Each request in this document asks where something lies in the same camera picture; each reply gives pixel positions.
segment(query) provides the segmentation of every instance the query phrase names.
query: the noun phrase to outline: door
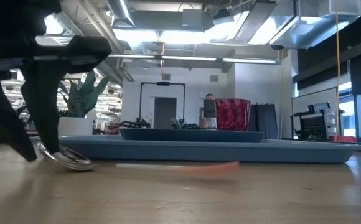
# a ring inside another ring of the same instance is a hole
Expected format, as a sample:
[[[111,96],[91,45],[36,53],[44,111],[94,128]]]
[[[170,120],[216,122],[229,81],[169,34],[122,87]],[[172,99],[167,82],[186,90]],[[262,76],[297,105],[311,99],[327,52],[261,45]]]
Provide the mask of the door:
[[[154,129],[172,129],[176,119],[176,98],[154,99]]]

